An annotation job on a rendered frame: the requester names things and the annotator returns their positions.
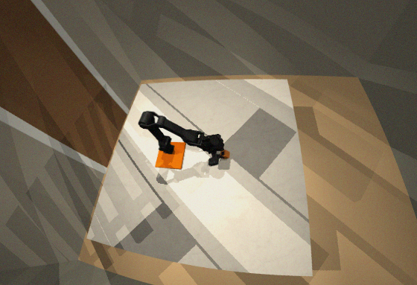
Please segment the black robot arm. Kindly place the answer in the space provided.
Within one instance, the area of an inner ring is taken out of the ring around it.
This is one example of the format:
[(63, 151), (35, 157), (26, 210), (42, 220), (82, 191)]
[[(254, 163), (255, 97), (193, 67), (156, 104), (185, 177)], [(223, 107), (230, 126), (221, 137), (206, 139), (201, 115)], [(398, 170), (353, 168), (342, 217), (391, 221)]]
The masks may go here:
[[(157, 116), (157, 122), (155, 117)], [(181, 126), (168, 120), (163, 115), (158, 115), (155, 112), (143, 112), (139, 119), (139, 126), (142, 129), (148, 129), (149, 132), (157, 139), (159, 150), (163, 153), (172, 154), (174, 151), (174, 145), (171, 145), (172, 138), (162, 133), (159, 128), (166, 129), (172, 132), (174, 135), (179, 136), (183, 142), (189, 146), (199, 147), (202, 150), (206, 150), (208, 147), (212, 147), (211, 151), (223, 151), (224, 143), (223, 139), (216, 135), (204, 136), (204, 132), (196, 131), (192, 129), (184, 129)], [(200, 137), (198, 138), (198, 135)]]

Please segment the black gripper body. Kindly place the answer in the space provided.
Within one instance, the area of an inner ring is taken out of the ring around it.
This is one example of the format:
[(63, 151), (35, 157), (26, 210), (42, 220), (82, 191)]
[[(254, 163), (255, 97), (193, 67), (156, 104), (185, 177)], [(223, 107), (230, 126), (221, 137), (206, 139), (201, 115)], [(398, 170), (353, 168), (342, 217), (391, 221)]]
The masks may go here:
[[(219, 135), (219, 134), (216, 134), (216, 136), (221, 138), (221, 135)], [(212, 155), (212, 158), (210, 158), (208, 160), (208, 162), (209, 162), (208, 165), (213, 166), (213, 165), (219, 164), (219, 158), (218, 158), (219, 155), (217, 154), (217, 151), (215, 151), (216, 153), (211, 151), (211, 148), (212, 147), (208, 147), (206, 150), (204, 150), (204, 152), (206, 151), (206, 152), (208, 152), (208, 154)]]

